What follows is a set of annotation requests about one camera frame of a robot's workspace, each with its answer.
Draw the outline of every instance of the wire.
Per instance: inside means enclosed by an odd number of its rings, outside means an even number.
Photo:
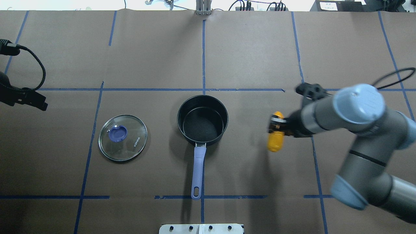
[[[265,4],[270,4],[269,2],[258,2],[258,1],[252,1],[252,0],[244,0],[244,1],[250,1],[250,2],[257,2],[257,3],[265,3]]]
[[[266,11],[268,11],[268,10],[269,10],[269,8],[270,8],[270,6],[271,6],[272,4],[274,4],[274,5],[275,5],[275,9],[277,8],[277,2],[272,2],[272,3],[270,3],[270,4],[269,4],[269,6],[267,7],[267,10],[266,10]]]
[[[231,6],[230,6],[230,8],[228,9],[228,11],[230,11],[231,10],[231,8],[233,7],[233,5],[234,4],[236,4],[237,2],[240,2],[240,4],[241,4],[241,2],[243,3],[243,9],[245,8],[245,3],[244,3],[244,1],[243,0],[237,0],[237,1],[235,1]]]
[[[42,87],[43,83],[45,82],[45,78],[46,78],[45,67],[43,66],[40,59],[35,55],[35,53],[33,51],[29,50],[27,47],[22,46],[22,45],[17,45],[16,48],[28,51],[36,59],[36,61],[39,63],[40,67],[42,68],[42,73],[43,73],[42,74],[42,81],[39,83],[39,85],[36,88],[34,88],[34,89],[25,88],[24,90],[6,86],[6,85],[2,84],[1,82],[0,82],[0,85],[7,88],[8,90],[12,90],[12,91],[15,91],[15,92],[29,92],[29,91],[36,91],[36,90],[40,89],[40,87]]]
[[[176,6],[176,5],[173,5],[174,7],[178,7],[178,8],[182,8],[182,9],[185,9],[185,10],[190,10],[190,9],[188,9],[188,8],[184,8],[184,7],[180,7],[180,6]]]
[[[410,77],[411,77],[411,76],[415,73],[416,68],[414,68],[414,67],[407,67],[407,68],[402,68],[402,69],[399,69],[399,70],[397,70],[397,71],[395,71],[395,72],[392,72],[392,73],[390,73],[390,74],[387,74],[387,75],[385,75],[385,76],[383,76],[383,77],[379,78],[378,80],[376,80],[376,81],[372,84],[372,86],[374,86],[374,87],[375,87],[375,86],[376,86],[376,84],[378,84],[380,81],[382,81],[382,80],[386,79],[387,77],[389,77],[389,76],[391,76],[391,75],[398,74],[399,72],[403,72],[403,71],[412,71],[412,73],[410,73],[410,75],[406,76],[406,77],[405,77],[405,78],[403,78],[403,79],[400,79],[400,80],[398,80],[398,81],[396,81],[396,82],[393,82],[393,83],[388,84],[388,85],[385,85],[385,86],[381,86],[381,87],[379,87],[379,88],[377,88],[377,89],[378,89],[378,90],[380,90],[380,89],[384,89],[384,88],[390,87],[390,86],[392,86],[392,85],[395,85],[395,84],[397,84],[397,83],[401,83],[401,82],[403,82],[403,81],[407,80],[408,78],[410,78]]]

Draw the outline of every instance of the blue lid knob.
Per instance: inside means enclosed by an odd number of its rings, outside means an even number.
[[[123,125],[114,125],[108,132],[108,136],[113,142],[123,141],[127,137],[127,129]]]

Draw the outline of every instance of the purple handle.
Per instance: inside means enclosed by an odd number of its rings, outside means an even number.
[[[201,198],[202,189],[202,171],[204,167],[205,147],[195,147],[193,151],[193,175],[192,175],[192,191],[191,197],[194,200]]]

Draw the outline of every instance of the handle hole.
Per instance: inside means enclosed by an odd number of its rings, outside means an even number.
[[[199,188],[198,188],[198,187],[194,187],[194,188],[193,188],[193,196],[194,196],[194,197],[199,196]]]

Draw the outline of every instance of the white label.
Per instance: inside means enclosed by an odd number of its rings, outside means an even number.
[[[278,118],[274,118],[274,117],[272,117],[271,118],[271,120],[272,121],[275,121],[275,122],[280,122],[280,123],[286,123],[287,121],[286,120],[284,120],[284,119],[278,119]]]
[[[140,137],[137,138],[136,142],[134,143],[134,148],[137,146],[137,143],[139,142]]]
[[[335,10],[338,11],[336,2],[319,2],[321,10]]]

